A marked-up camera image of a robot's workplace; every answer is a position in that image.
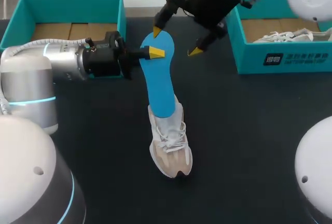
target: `shoe sole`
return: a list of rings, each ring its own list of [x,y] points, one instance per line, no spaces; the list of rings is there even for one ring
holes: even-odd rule
[[[171,177],[171,176],[167,175],[167,174],[161,169],[161,167],[160,167],[159,164],[157,163],[157,159],[156,159],[155,154],[154,154],[154,147],[153,147],[153,145],[154,145],[154,142],[152,141],[152,143],[150,144],[150,154],[151,154],[151,157],[152,157],[152,159],[153,159],[155,165],[157,166],[157,168],[158,168],[158,169],[162,172],[162,174],[164,174],[165,176],[167,176],[167,177],[169,177],[169,178],[176,178],[177,176],[176,176],[176,177]],[[189,153],[190,153],[190,157],[191,157],[191,167],[190,167],[190,171],[189,171],[188,175],[189,175],[190,172],[191,172],[192,164],[193,164],[193,158],[192,158],[192,153],[191,153],[191,149],[190,149],[190,147],[189,147]]]

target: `logo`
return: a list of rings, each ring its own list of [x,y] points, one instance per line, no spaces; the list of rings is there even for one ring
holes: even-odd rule
[[[284,56],[284,54],[282,54],[282,53],[267,54],[265,57],[264,66],[280,65],[283,56]]]

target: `silver cylinder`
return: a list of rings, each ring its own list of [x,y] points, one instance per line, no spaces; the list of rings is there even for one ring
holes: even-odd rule
[[[2,58],[8,57],[10,51],[17,47],[6,49]],[[67,44],[36,45],[25,49],[19,55],[29,54],[47,57],[53,70],[53,78],[58,80],[86,80],[88,74],[84,70],[82,54],[84,46]]]
[[[48,134],[58,129],[52,67],[43,56],[16,55],[1,60],[1,85],[11,114],[30,119]]]

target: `shoe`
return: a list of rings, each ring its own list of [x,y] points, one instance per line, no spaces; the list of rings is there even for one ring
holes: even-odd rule
[[[192,153],[188,145],[183,107],[177,101],[175,112],[168,118],[154,116],[148,106],[153,134],[150,153],[158,169],[167,177],[189,175],[192,168]]]
[[[332,41],[332,28],[325,32],[312,32],[302,29],[295,32],[272,32],[270,36],[264,36],[254,43],[285,43],[290,41]]]

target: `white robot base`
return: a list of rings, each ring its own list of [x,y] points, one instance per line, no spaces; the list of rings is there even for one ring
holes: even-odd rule
[[[332,117],[317,123],[302,138],[295,173],[312,223],[332,223]]]
[[[83,224],[80,186],[41,127],[0,116],[0,223]]]

